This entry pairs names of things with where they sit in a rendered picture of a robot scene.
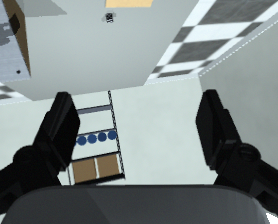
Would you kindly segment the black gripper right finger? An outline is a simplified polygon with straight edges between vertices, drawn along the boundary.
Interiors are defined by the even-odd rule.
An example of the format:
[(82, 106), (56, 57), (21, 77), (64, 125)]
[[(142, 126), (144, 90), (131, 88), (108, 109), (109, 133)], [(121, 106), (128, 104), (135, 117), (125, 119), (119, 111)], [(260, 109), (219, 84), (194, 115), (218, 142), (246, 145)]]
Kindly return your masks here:
[(278, 170), (261, 160), (256, 147), (242, 143), (215, 89), (203, 92), (195, 123), (205, 163), (218, 174), (214, 185), (251, 194), (264, 209), (278, 216)]

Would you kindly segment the tan mottled mat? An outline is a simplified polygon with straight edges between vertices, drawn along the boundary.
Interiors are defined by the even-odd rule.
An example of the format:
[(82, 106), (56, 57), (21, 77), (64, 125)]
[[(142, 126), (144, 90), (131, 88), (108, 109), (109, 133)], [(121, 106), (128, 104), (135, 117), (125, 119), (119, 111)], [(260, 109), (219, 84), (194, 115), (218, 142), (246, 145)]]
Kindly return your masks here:
[(106, 0), (106, 7), (150, 7), (153, 0)]

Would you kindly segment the black die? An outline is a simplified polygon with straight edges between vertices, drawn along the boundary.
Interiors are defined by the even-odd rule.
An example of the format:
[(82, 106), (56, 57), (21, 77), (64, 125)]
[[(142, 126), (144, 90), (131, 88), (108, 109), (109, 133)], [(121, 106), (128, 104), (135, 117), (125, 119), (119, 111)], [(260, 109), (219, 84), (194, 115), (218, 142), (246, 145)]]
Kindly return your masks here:
[(113, 22), (113, 16), (112, 16), (112, 13), (106, 14), (106, 19), (107, 19), (107, 23), (111, 23), (111, 22)]

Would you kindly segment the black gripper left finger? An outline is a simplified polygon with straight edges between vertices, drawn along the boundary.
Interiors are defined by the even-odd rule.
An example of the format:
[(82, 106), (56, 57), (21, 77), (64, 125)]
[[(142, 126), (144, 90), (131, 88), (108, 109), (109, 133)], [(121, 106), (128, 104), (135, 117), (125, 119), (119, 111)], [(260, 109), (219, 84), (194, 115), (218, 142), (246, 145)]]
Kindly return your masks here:
[(0, 215), (28, 192), (61, 185), (57, 175), (70, 165), (79, 128), (71, 94), (58, 92), (32, 145), (20, 148), (0, 170)]

